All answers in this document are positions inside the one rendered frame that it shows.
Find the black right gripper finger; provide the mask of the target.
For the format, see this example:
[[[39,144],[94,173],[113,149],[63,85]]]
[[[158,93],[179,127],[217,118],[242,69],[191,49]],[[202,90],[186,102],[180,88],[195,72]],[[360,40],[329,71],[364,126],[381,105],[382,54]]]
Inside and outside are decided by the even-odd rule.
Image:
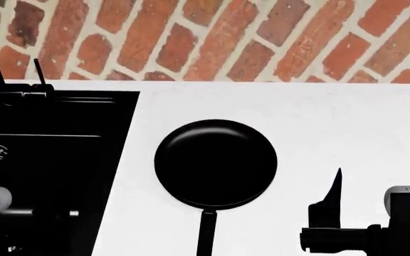
[[[341,228],[342,170],[338,168],[327,195],[308,206],[309,228]]]

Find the black frying pan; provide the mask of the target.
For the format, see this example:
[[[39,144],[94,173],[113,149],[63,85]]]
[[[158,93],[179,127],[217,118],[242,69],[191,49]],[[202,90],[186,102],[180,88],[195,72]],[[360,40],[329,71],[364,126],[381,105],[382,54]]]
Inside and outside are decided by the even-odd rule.
[[[178,127],[154,155],[154,170],[164,189],[179,202],[201,209],[196,256],[212,256],[217,213],[261,196],[277,167],[275,149],[263,134],[227,119]]]

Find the thin black faucet lever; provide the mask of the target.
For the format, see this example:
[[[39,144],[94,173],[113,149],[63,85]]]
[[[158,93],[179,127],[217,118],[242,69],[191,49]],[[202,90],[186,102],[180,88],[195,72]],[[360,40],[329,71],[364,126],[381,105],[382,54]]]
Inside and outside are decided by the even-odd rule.
[[[39,83],[32,85],[33,90],[35,93],[38,95],[42,95],[45,98],[48,98],[51,96],[52,92],[54,91],[54,87],[51,84],[48,84],[46,82],[46,79],[44,78],[43,71],[41,69],[41,64],[39,63],[39,60],[37,58],[33,59],[36,72],[38,74],[39,78]]]

